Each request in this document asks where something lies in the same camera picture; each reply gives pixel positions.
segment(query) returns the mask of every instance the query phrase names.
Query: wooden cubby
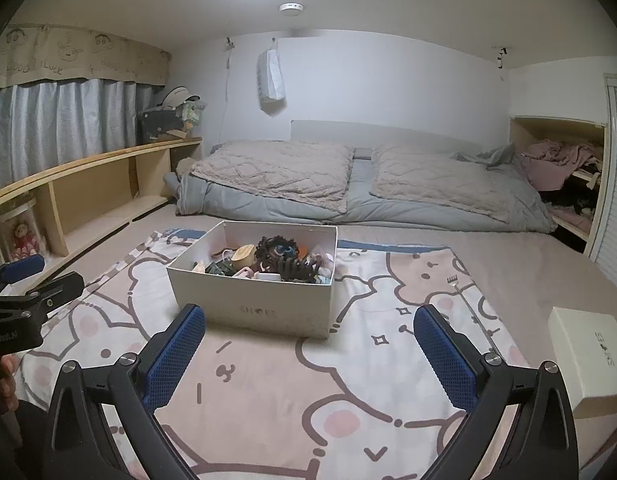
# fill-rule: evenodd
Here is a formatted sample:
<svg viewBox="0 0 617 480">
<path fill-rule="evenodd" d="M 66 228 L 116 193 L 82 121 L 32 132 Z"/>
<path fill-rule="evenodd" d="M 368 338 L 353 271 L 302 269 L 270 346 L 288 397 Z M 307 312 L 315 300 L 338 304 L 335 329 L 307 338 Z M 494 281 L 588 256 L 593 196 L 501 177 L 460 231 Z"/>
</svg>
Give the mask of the wooden cubby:
<svg viewBox="0 0 617 480">
<path fill-rule="evenodd" d="M 531 144 L 539 142 L 542 139 L 555 140 L 571 145 L 588 143 L 603 149 L 602 176 L 595 186 L 595 190 L 599 193 L 591 232 L 586 233 L 565 220 L 552 215 L 553 220 L 560 228 L 566 229 L 580 240 L 583 240 L 583 250 L 575 247 L 573 248 L 579 252 L 583 252 L 587 256 L 590 254 L 593 246 L 593 240 L 595 239 L 602 214 L 602 205 L 604 204 L 605 189 L 609 173 L 609 157 L 607 156 L 607 150 L 610 148 L 610 141 L 608 139 L 608 134 L 605 124 L 575 119 L 518 116 L 511 118 L 510 123 L 510 139 L 514 142 L 518 153 L 524 152 Z M 572 178 L 584 182 L 590 182 L 592 177 L 592 174 L 583 170 L 577 170 L 572 175 Z"/>
<path fill-rule="evenodd" d="M 18 282 L 10 294 L 39 285 L 112 232 L 165 204 L 163 175 L 193 155 L 200 142 L 156 142 L 95 155 L 1 189 L 0 208 L 27 192 L 35 197 L 34 212 L 51 253 L 44 271 Z"/>
</svg>

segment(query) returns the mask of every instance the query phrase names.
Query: white door frame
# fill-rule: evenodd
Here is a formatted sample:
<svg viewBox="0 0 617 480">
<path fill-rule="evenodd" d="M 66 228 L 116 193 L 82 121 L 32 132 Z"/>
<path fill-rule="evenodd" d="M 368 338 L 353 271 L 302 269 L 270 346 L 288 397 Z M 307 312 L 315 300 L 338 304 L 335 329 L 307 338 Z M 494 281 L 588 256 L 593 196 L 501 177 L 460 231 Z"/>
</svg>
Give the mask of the white door frame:
<svg viewBox="0 0 617 480">
<path fill-rule="evenodd" d="M 595 232 L 595 238 L 591 244 L 590 250 L 587 248 L 588 256 L 595 261 L 600 252 L 604 232 L 606 231 L 607 222 L 609 221 L 609 213 L 611 211 L 611 202 L 613 191 L 615 190 L 615 178 L 617 175 L 617 99 L 615 89 L 617 88 L 617 75 L 606 76 L 606 95 L 609 112 L 609 128 L 610 132 L 607 139 L 604 141 L 604 164 L 608 166 L 607 182 L 602 182 L 600 193 L 604 193 L 601 197 L 602 214 L 597 226 L 593 226 L 591 232 Z"/>
</svg>

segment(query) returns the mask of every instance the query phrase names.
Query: shoebox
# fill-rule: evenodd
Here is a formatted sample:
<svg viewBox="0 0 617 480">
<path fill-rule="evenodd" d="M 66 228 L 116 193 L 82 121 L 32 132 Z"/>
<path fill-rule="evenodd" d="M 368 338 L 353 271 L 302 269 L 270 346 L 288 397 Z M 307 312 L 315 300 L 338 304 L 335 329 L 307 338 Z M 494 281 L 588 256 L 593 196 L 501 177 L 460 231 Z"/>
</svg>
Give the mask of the shoebox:
<svg viewBox="0 0 617 480">
<path fill-rule="evenodd" d="M 319 248 L 335 256 L 335 226 L 223 221 L 167 267 L 178 306 L 197 304 L 208 320 L 220 324 L 285 335 L 329 337 L 332 276 L 328 284 L 314 284 L 193 271 L 201 262 L 202 267 L 208 266 L 214 261 L 213 255 L 226 248 L 257 246 L 263 237 L 276 235 L 294 240 L 309 253 Z"/>
<path fill-rule="evenodd" d="M 617 321 L 553 307 L 549 331 L 575 418 L 617 413 Z"/>
</svg>

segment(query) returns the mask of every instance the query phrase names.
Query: white cap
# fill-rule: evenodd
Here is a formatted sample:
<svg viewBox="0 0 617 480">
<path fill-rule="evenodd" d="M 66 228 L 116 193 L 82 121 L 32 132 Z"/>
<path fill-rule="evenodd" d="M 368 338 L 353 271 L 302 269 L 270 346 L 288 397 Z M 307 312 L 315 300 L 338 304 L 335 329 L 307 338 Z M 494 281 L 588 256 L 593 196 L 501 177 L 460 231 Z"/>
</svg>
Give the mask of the white cap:
<svg viewBox="0 0 617 480">
<path fill-rule="evenodd" d="M 178 86 L 168 93 L 162 101 L 162 106 L 177 108 L 186 101 L 199 101 L 199 99 L 200 96 L 191 94 L 186 86 Z"/>
</svg>

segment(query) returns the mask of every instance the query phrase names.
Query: pink blanket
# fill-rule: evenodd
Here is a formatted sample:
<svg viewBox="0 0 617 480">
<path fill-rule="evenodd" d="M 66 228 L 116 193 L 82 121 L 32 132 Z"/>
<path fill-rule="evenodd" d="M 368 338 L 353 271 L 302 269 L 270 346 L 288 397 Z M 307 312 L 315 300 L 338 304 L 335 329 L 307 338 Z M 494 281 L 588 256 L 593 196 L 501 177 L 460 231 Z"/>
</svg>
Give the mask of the pink blanket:
<svg viewBox="0 0 617 480">
<path fill-rule="evenodd" d="M 594 154 L 589 144 L 564 146 L 544 139 L 528 147 L 521 156 L 522 170 L 538 191 L 557 191 L 575 170 Z"/>
</svg>

